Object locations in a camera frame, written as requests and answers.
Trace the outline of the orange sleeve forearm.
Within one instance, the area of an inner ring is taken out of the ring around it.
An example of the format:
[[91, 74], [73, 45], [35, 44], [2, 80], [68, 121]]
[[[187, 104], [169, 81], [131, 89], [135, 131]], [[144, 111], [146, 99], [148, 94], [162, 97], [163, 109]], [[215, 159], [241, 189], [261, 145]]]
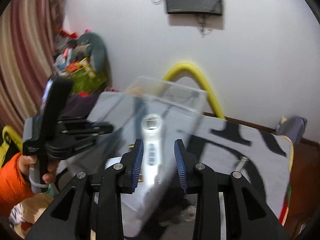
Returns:
[[30, 183], [24, 179], [18, 167], [21, 153], [14, 155], [2, 168], [0, 179], [1, 217], [8, 218], [12, 208], [34, 196]]

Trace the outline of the left hand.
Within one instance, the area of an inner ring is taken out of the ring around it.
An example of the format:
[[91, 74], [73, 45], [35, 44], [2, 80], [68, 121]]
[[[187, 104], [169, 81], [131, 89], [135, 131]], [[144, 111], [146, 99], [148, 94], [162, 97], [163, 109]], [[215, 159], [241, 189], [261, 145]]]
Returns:
[[[37, 157], [35, 155], [21, 155], [18, 159], [18, 168], [23, 178], [29, 180], [29, 168], [33, 167], [36, 164]], [[47, 167], [47, 173], [42, 176], [42, 179], [46, 184], [51, 184], [55, 182], [56, 179], [56, 170], [58, 167], [58, 160], [50, 160]]]

